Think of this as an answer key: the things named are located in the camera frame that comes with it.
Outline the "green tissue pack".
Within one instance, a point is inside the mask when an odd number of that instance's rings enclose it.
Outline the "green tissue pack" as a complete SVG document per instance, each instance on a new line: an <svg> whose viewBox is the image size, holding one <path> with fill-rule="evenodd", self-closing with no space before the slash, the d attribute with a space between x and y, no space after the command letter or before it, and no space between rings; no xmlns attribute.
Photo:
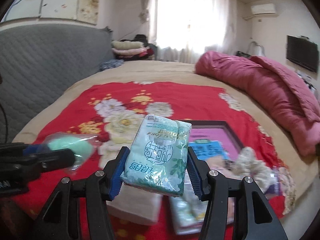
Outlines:
<svg viewBox="0 0 320 240"><path fill-rule="evenodd" d="M146 115L131 145L121 180L139 189L182 196L191 128L188 122Z"/></svg>
<svg viewBox="0 0 320 240"><path fill-rule="evenodd" d="M172 225L177 235L199 233L206 214L207 202L192 200L191 203L182 197L169 197Z"/></svg>

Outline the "grey quilted headboard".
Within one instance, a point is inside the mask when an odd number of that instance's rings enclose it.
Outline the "grey quilted headboard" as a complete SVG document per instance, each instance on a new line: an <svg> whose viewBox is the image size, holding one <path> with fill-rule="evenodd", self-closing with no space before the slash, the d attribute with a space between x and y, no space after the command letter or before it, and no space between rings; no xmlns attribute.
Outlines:
<svg viewBox="0 0 320 240"><path fill-rule="evenodd" d="M1 31L1 142L74 83L113 59L112 30L69 24L24 25Z"/></svg>

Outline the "white rolled towel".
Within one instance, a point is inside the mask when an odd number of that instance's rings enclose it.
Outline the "white rolled towel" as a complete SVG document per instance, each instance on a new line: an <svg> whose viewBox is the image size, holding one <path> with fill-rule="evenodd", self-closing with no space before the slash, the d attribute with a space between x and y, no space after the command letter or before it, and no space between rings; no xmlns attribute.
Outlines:
<svg viewBox="0 0 320 240"><path fill-rule="evenodd" d="M114 200L107 201L108 213L141 225L158 222L162 195L123 184Z"/></svg>

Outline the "red floral blanket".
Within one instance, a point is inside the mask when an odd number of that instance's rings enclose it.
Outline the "red floral blanket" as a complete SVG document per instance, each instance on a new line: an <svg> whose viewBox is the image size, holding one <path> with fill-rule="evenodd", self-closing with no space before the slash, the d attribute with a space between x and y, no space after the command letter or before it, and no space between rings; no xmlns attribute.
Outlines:
<svg viewBox="0 0 320 240"><path fill-rule="evenodd" d="M18 135L23 142L38 144L56 132L99 134L110 146L132 143L147 114L173 120L226 121L244 146L253 148L259 160L270 167L287 166L278 157L271 137L245 110L232 108L223 88L183 85L173 82L129 82L94 85L76 95L71 88L43 110ZM54 187L67 175L57 170L29 184L29 191L11 199L31 218L36 218ZM169 225L169 202L164 200L155 225L139 225L128 218L111 217L117 239L197 239L178 237Z"/></svg>

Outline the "wall mounted black television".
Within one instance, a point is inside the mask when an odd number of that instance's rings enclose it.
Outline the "wall mounted black television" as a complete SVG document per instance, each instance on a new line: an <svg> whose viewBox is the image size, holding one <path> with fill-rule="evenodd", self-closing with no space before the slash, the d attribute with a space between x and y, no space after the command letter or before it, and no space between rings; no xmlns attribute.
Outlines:
<svg viewBox="0 0 320 240"><path fill-rule="evenodd" d="M318 72L318 46L308 39L287 36L286 59L311 72Z"/></svg>

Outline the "floral cream scrunchie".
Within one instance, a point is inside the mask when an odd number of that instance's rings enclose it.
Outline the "floral cream scrunchie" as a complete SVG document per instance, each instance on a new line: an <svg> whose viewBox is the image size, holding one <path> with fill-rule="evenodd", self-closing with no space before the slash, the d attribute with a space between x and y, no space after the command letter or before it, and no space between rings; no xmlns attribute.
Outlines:
<svg viewBox="0 0 320 240"><path fill-rule="evenodd" d="M265 193L273 184L273 171L264 161L257 159L255 151L251 147L244 147L236 161L232 165L234 175L244 178L252 177L261 191Z"/></svg>

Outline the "wall painting panels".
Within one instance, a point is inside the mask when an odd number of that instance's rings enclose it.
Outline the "wall painting panels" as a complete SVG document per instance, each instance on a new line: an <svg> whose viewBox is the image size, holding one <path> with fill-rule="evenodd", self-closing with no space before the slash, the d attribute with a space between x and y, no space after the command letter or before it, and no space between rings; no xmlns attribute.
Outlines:
<svg viewBox="0 0 320 240"><path fill-rule="evenodd" d="M14 0L1 21L53 18L96 25L98 10L99 0Z"/></svg>

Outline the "white window curtain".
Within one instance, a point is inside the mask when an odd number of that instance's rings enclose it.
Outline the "white window curtain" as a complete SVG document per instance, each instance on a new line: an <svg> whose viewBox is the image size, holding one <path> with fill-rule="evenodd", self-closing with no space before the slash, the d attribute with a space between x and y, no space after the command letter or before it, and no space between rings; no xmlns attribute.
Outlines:
<svg viewBox="0 0 320 240"><path fill-rule="evenodd" d="M148 0L144 14L161 61L196 63L211 50L234 51L237 0Z"/></svg>

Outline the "green sponge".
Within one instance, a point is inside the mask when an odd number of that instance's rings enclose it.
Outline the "green sponge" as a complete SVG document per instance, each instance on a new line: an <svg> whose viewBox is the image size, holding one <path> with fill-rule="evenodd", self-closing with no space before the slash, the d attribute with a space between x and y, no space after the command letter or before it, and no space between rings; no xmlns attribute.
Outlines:
<svg viewBox="0 0 320 240"><path fill-rule="evenodd" d="M75 156L74 164L67 168L71 174L75 174L77 169L82 166L91 155L102 144L97 134L71 134L54 133L45 138L38 148L37 153L46 151L70 149Z"/></svg>

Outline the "green tissue pack in tray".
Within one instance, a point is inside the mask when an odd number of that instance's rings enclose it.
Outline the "green tissue pack in tray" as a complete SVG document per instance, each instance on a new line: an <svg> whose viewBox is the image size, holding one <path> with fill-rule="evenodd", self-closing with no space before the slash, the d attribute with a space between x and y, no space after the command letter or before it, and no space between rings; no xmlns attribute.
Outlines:
<svg viewBox="0 0 320 240"><path fill-rule="evenodd" d="M206 214L207 202L192 200L191 203L182 197L169 197L172 225L177 235L199 233Z"/></svg>

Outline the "white air conditioner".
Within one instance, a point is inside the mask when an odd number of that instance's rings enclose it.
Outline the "white air conditioner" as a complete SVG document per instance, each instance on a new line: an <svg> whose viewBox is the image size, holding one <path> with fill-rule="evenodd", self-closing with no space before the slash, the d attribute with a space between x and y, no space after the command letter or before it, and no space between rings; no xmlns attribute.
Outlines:
<svg viewBox="0 0 320 240"><path fill-rule="evenodd" d="M253 15L273 15L276 14L276 6L273 3L257 4L251 6Z"/></svg>

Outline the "pink rolled quilt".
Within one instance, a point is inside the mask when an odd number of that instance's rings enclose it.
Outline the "pink rolled quilt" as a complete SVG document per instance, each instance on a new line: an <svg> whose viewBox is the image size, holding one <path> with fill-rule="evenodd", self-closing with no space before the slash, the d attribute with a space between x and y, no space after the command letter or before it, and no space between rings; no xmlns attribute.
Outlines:
<svg viewBox="0 0 320 240"><path fill-rule="evenodd" d="M294 71L263 56L247 59L209 51L195 72L247 93L291 134L300 155L319 154L319 102Z"/></svg>

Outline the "blue patterned cloth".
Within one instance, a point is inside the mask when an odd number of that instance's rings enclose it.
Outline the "blue patterned cloth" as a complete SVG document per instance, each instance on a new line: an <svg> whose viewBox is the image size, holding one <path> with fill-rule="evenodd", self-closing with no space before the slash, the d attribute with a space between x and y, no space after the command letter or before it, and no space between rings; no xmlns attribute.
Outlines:
<svg viewBox="0 0 320 240"><path fill-rule="evenodd" d="M109 69L114 69L123 65L124 60L111 59L106 62L103 62L99 65L99 71L105 71Z"/></svg>

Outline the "stack of folded blankets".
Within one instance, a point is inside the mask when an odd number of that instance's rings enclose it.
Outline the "stack of folded blankets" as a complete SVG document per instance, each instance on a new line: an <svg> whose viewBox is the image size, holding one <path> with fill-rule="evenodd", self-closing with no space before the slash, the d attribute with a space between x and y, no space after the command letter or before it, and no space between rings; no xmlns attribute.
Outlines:
<svg viewBox="0 0 320 240"><path fill-rule="evenodd" d="M116 59L124 61L155 60L156 47L147 40L112 41L112 51Z"/></svg>

